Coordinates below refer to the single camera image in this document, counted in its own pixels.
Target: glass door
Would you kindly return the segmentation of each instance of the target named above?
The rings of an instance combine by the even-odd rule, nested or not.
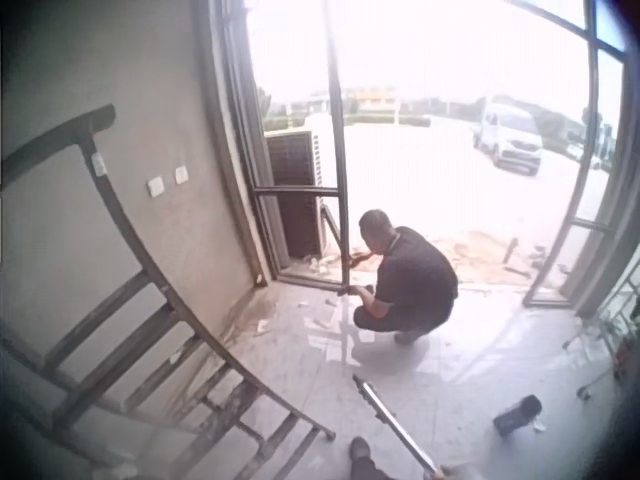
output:
[[[617,139],[632,128],[630,112],[622,109],[624,43],[615,17],[601,2],[585,1],[589,60],[589,102],[580,168],[564,221],[538,276],[524,298],[525,306],[570,308],[598,266],[598,256],[614,234],[620,188],[630,155]]]
[[[244,174],[271,271],[349,283],[342,95],[325,0],[227,0],[220,21]]]

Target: wall socket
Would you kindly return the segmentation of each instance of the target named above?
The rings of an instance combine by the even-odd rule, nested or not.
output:
[[[164,193],[164,182],[162,181],[162,177],[156,177],[149,180],[149,182],[147,182],[147,187],[149,188],[149,195],[151,195],[151,198],[156,198]]]
[[[187,180],[189,180],[189,173],[187,172],[187,167],[182,165],[181,167],[176,168],[176,183],[178,185],[183,184]]]

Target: sky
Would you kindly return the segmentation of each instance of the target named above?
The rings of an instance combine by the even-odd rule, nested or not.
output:
[[[274,101],[328,91],[321,1],[252,2],[248,26],[256,83]],[[582,0],[536,3],[584,27]],[[508,94],[575,119],[587,105],[586,42],[518,7],[500,0],[331,5],[343,88],[392,86],[406,99],[462,102]],[[598,23],[602,38],[615,37],[611,25],[610,18]],[[599,109],[617,129],[622,65],[604,52],[599,62]]]

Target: air conditioning unit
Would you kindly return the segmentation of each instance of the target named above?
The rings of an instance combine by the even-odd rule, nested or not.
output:
[[[322,129],[299,128],[265,134],[273,182],[276,186],[322,186],[322,158],[326,151]],[[322,221],[322,197],[280,195],[278,205],[289,256],[321,257],[327,246]]]

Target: wall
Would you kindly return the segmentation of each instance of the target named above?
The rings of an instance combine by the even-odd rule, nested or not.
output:
[[[201,321],[220,334],[225,315],[253,288],[254,279],[207,122],[191,4],[35,5],[28,15],[7,21],[11,26],[3,31],[2,156],[66,120],[113,103],[115,125],[98,134],[96,143],[114,188],[160,268]],[[178,186],[173,172],[180,165],[187,166],[190,180]],[[158,175],[166,191],[151,199],[146,182]],[[2,318],[44,355],[139,266],[75,147],[8,186],[2,202]],[[81,381],[162,301],[154,287],[144,289],[62,369]],[[126,398],[191,335],[184,327],[174,328],[108,395]],[[60,403],[62,392],[9,363],[3,367],[12,370],[14,386],[49,412]],[[136,426],[135,433],[116,427],[99,412],[88,416],[78,425],[81,433],[128,454],[139,451],[148,434]]]

